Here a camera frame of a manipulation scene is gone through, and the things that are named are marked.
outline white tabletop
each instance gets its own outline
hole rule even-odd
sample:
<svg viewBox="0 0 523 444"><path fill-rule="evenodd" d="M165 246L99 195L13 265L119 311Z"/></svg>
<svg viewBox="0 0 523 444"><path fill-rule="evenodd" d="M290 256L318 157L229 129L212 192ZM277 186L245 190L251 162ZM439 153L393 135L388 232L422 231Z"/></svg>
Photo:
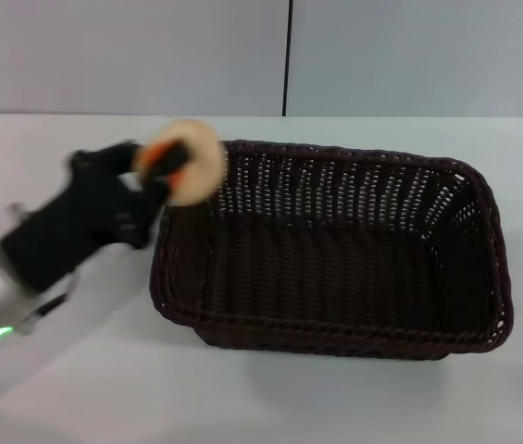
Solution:
<svg viewBox="0 0 523 444"><path fill-rule="evenodd" d="M503 217L516 322L497 351L411 363L223 351L160 317L152 251L111 247L70 303L0 343L0 443L523 443L523 119L207 119L226 139L451 156L490 182ZM168 117L0 116L5 206L64 184L74 150L144 139Z"/></svg>

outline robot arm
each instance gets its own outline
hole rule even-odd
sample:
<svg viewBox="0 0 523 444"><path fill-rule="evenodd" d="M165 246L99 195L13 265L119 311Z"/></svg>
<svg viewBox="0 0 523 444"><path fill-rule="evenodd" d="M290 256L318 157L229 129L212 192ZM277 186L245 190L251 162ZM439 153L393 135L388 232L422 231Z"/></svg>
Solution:
<svg viewBox="0 0 523 444"><path fill-rule="evenodd" d="M102 247L148 244L171 193L166 177L190 160L190 151L174 142L141 175L142 189L132 191L120 175L131 170L139 148L123 142L75 153L67 188L0 239L0 338L61 304L64 297L42 304L41 296Z"/></svg>

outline wicker basket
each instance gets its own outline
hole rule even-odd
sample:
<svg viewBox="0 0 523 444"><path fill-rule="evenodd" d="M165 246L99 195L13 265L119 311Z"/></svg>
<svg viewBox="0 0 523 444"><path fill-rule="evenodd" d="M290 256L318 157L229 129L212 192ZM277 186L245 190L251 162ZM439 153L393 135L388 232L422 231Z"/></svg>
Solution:
<svg viewBox="0 0 523 444"><path fill-rule="evenodd" d="M164 214L155 307L208 344L398 359L488 352L513 325L500 215L451 159L227 142L219 193Z"/></svg>

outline basket rim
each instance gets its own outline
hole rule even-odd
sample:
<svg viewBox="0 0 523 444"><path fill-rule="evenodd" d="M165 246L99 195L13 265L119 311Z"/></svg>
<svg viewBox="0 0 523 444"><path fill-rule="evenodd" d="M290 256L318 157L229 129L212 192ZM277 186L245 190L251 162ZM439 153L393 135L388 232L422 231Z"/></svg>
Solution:
<svg viewBox="0 0 523 444"><path fill-rule="evenodd" d="M171 222L163 217L156 243L152 267L151 293L156 309L166 318L189 327L222 331L268 331L317 338L356 339L358 341L389 341L405 346L428 348L437 352L488 352L502 345L514 324L510 277L500 215L493 193L485 178L469 164L449 157L426 157L416 154L382 150L359 150L339 146L321 146L293 142L259 142L236 140L225 142L231 157L267 155L320 161L354 161L393 167L426 167L454 172L468 179L477 202L482 202L486 248L492 263L494 312L491 322L483 328L461 332L422 331L398 327L347 326L340 323L312 320L277 319L242 314L221 314L184 304L172 291L162 274L167 270L162 252L166 250Z"/></svg>

